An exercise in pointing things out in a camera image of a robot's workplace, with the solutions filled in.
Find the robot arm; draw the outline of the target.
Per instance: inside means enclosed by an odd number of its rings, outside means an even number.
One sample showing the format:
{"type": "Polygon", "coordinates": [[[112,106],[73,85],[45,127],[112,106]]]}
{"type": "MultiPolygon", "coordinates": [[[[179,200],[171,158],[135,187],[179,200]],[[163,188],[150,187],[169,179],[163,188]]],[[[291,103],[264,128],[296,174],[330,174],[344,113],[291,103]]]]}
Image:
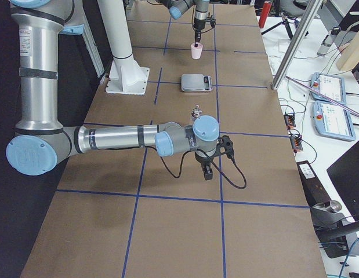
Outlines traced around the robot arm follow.
{"type": "MultiPolygon", "coordinates": [[[[220,156],[219,123],[201,115],[182,127],[175,122],[88,129],[64,127],[57,116],[58,36],[82,34],[83,1],[9,1],[19,26],[21,120],[6,147],[6,158],[18,172],[41,175],[70,156],[91,150],[152,148],[160,157],[195,153],[205,180],[212,179],[213,158],[220,156]]],[[[108,93],[144,95],[150,69],[136,62],[130,42],[123,1],[97,1],[112,52],[108,93]]],[[[209,1],[158,1],[178,19],[194,7],[194,46],[198,49],[208,15],[209,1]]]]}
{"type": "Polygon", "coordinates": [[[169,10],[171,17],[179,19],[191,7],[194,8],[194,45],[197,47],[201,41],[202,30],[205,28],[208,19],[209,1],[204,0],[158,0],[157,3],[163,4],[169,10]]]}

